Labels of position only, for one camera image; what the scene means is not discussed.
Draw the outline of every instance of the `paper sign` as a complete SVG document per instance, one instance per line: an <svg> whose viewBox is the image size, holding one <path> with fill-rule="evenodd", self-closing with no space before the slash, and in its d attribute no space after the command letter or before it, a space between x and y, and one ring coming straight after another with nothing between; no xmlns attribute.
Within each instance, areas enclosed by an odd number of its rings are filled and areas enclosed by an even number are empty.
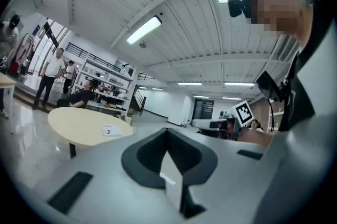
<svg viewBox="0 0 337 224"><path fill-rule="evenodd" d="M247 101L243 101L242 103L239 103L232 108L234 111L234 115L238 119L241 127L245 126L254 119L253 113Z"/></svg>
<svg viewBox="0 0 337 224"><path fill-rule="evenodd" d="M117 125L103 124L102 134L103 136L122 137L122 131Z"/></svg>

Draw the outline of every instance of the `desk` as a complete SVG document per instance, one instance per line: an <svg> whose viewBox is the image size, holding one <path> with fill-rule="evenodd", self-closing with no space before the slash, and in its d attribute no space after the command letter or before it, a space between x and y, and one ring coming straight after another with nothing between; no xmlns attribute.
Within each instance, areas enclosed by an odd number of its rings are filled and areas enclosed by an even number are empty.
<svg viewBox="0 0 337 224"><path fill-rule="evenodd" d="M13 95L14 95L14 87L16 81L10 79L8 76L0 73L0 88L9 88L9 125L11 134L14 133L13 129Z"/></svg>
<svg viewBox="0 0 337 224"><path fill-rule="evenodd" d="M103 124L115 124L123 137L132 135L132 127L121 119L81 108L61 107L52 110L48 123L58 138L69 143L70 157L76 156L76 145L95 146L119 137L103 136Z"/></svg>

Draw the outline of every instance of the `ceiling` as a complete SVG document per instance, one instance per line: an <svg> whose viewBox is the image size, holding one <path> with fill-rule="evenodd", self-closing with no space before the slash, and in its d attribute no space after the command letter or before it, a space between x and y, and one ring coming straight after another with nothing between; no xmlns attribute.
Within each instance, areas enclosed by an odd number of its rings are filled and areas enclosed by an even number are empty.
<svg viewBox="0 0 337 224"><path fill-rule="evenodd" d="M203 86L186 87L197 95L255 99L260 94L257 87L225 87L223 82L254 82L264 70L280 82L295 52L294 42L287 45L289 38L249 25L243 16L231 18L227 4L217 0L35 2L40 13L165 86L178 88L177 82L202 82ZM162 25L129 45L126 39L154 15ZM140 48L141 42L146 49Z"/></svg>

